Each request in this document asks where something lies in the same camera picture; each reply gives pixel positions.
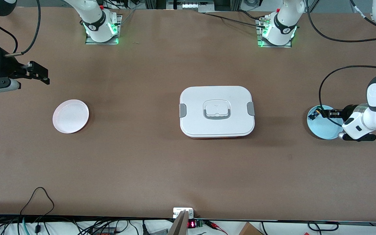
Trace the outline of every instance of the container lid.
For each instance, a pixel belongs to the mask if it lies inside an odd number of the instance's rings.
[[[180,97],[182,132],[189,137],[236,137],[255,127],[250,92],[242,86],[192,86]]]

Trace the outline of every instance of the electrical connector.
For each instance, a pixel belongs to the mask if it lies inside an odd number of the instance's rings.
[[[148,232],[148,229],[146,228],[146,225],[145,225],[145,221],[143,220],[143,235],[150,235],[150,233]]]
[[[38,234],[40,231],[41,231],[41,226],[36,225],[36,227],[34,228],[34,233]]]

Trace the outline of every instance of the metal mounting plate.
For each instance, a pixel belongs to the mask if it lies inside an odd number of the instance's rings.
[[[116,17],[113,16],[112,24],[115,24],[115,23],[118,24],[116,26],[117,34],[114,35],[110,40],[106,42],[95,42],[94,40],[91,39],[91,37],[88,34],[86,34],[86,38],[85,38],[86,45],[117,45],[118,44],[119,38],[120,38],[120,31],[121,31],[121,20],[122,20],[123,15],[117,15],[116,12],[113,12],[113,15],[114,14]]]
[[[194,209],[190,207],[173,207],[173,218],[176,219],[176,217],[179,215],[179,213],[183,210],[188,211],[189,219],[194,218]]]
[[[255,24],[265,26],[265,24],[262,24],[262,22],[259,21],[259,20],[255,20]],[[264,30],[263,28],[256,27],[256,34],[258,36],[258,46],[259,47],[280,47],[280,48],[291,48],[292,47],[291,40],[283,46],[273,45],[272,43],[268,42],[268,40],[266,38],[262,37],[262,31],[263,30]]]

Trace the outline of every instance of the black cable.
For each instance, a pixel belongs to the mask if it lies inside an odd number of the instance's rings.
[[[321,89],[323,87],[323,84],[324,82],[326,81],[326,79],[328,79],[328,77],[330,77],[330,75],[332,75],[333,73],[339,71],[339,70],[344,70],[344,69],[347,69],[347,68],[372,68],[372,69],[376,69],[376,66],[374,65],[348,65],[348,66],[345,66],[345,67],[341,67],[341,68],[338,68],[338,69],[335,69],[333,71],[331,71],[324,79],[323,81],[321,82],[320,84],[320,87],[319,87],[319,103],[320,103],[320,109],[321,110],[324,110],[323,108],[323,104],[321,102]],[[330,119],[329,117],[327,117],[328,120],[330,120],[330,122],[333,122],[334,124],[338,125],[338,126],[342,126],[340,125],[339,123],[333,121],[332,119]]]
[[[134,227],[134,229],[136,229],[137,235],[139,235],[139,230],[137,230],[136,226],[134,226],[134,225],[132,224],[132,222],[131,222],[131,221],[129,221],[129,224],[130,224],[131,226],[133,226],[133,227]]]
[[[308,8],[308,0],[305,0],[305,4],[306,4],[306,8],[307,8],[307,16],[308,16],[308,20],[310,21],[310,24],[311,26],[313,27],[313,29],[322,37],[324,37],[325,39],[329,39],[329,40],[332,40],[332,41],[336,41],[336,42],[368,42],[368,41],[375,41],[376,38],[374,39],[362,39],[362,40],[341,40],[341,39],[334,39],[334,38],[331,38],[329,36],[326,36],[324,35],[322,32],[320,32],[318,30],[318,28],[316,28],[316,26],[314,25],[312,19],[311,19],[311,16],[310,16],[310,12],[309,12],[309,8]]]
[[[261,17],[264,17],[264,15],[262,15],[262,16],[258,16],[258,17],[252,16],[252,15],[249,14],[247,11],[242,10],[242,9],[239,9],[239,10],[237,10],[237,11],[245,13],[249,18],[252,18],[252,19],[254,19],[254,20],[259,20]]]
[[[75,226],[78,228],[78,231],[81,232],[82,228],[80,226],[78,226],[78,224],[76,223],[75,219],[72,219],[72,220],[73,220],[73,223],[75,224]]]
[[[314,224],[314,225],[317,227],[317,229],[313,229],[313,228],[310,226],[310,223],[311,223],[311,224]],[[339,223],[335,223],[335,225],[336,225],[336,227],[333,228],[333,229],[320,229],[320,227],[318,226],[318,224],[317,224],[316,222],[314,222],[314,221],[309,221],[309,222],[307,223],[307,226],[308,226],[309,229],[313,230],[314,232],[319,232],[320,235],[322,235],[321,232],[333,232],[333,231],[336,231],[337,229],[339,229]]]
[[[25,49],[24,51],[21,52],[22,55],[27,53],[31,47],[34,45],[37,39],[37,35],[39,34],[39,29],[40,29],[40,21],[41,21],[41,6],[40,6],[40,0],[36,0],[37,2],[37,11],[38,11],[38,18],[37,18],[37,26],[36,26],[36,31],[34,33],[33,40],[31,41],[30,45]]]
[[[250,26],[258,27],[258,28],[265,28],[265,26],[263,26],[263,25],[257,25],[257,24],[251,24],[251,23],[246,23],[246,22],[242,22],[242,21],[237,21],[237,20],[226,18],[226,17],[219,16],[219,15],[211,15],[211,16],[218,17],[218,18],[228,20],[228,21],[233,21],[233,22],[236,22],[236,23],[239,23],[239,24],[250,25]]]
[[[352,6],[354,7],[354,9],[356,9],[357,12],[359,12],[361,14],[361,16],[367,21],[369,22],[371,25],[374,25],[376,27],[376,23],[371,21],[370,19],[368,19],[359,9],[358,7],[356,6],[355,2],[353,0],[350,0]]]
[[[46,222],[43,221],[43,224],[44,224],[44,228],[46,229],[47,234],[50,235],[50,233],[49,233],[49,229],[47,229],[47,226],[46,226]]]
[[[15,218],[13,218],[11,221],[8,222],[8,224],[6,224],[6,226],[4,226],[4,229],[3,231],[1,232],[1,235],[4,235],[5,234],[5,230],[6,228],[15,220]]]
[[[7,30],[5,30],[3,27],[0,26],[0,30],[2,30],[4,33],[8,34],[9,36],[12,37],[12,39],[14,39],[14,43],[15,43],[15,47],[14,47],[14,51],[13,53],[17,52],[17,49],[18,49],[18,41],[17,41],[17,38],[10,32],[8,32]]]
[[[126,230],[127,227],[129,226],[129,221],[127,220],[127,225],[126,225],[126,227],[125,227],[123,230],[121,230],[121,231],[117,231],[117,225],[118,225],[118,222],[119,222],[119,220],[117,221],[117,223],[116,223],[116,225],[115,225],[115,230],[116,230],[115,233],[121,233],[121,232],[123,232],[124,230]]]
[[[264,231],[265,235],[268,235],[268,233],[267,233],[267,232],[266,232],[266,230],[265,230],[265,226],[264,226],[264,223],[263,223],[263,222],[261,222],[261,224],[262,224],[262,229],[263,229],[263,231]]]
[[[48,213],[52,212],[52,210],[55,208],[55,203],[53,202],[53,200],[50,198],[49,194],[47,193],[46,189],[43,188],[43,187],[37,187],[36,189],[34,189],[33,193],[31,194],[31,197],[30,199],[28,200],[28,202],[24,205],[24,207],[21,209],[20,211],[20,216],[23,215],[23,210],[27,207],[27,205],[31,202],[31,200],[33,199],[33,196],[34,194],[36,193],[37,189],[43,189],[44,193],[46,194],[46,197],[50,200],[50,202],[52,203],[52,209],[50,209],[48,212],[46,212],[46,214],[40,216],[40,217],[43,217],[43,216],[46,216]]]

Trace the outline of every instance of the blue plate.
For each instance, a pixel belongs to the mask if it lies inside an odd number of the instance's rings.
[[[316,136],[325,139],[325,140],[333,140],[337,138],[337,135],[343,131],[343,128],[335,125],[334,123],[330,122],[327,118],[321,116],[317,116],[314,120],[309,119],[309,115],[312,114],[318,106],[314,106],[307,114],[307,125],[313,134]],[[333,109],[330,106],[323,105],[324,109]],[[334,122],[337,122],[340,125],[343,125],[343,120],[341,118],[333,118]]]

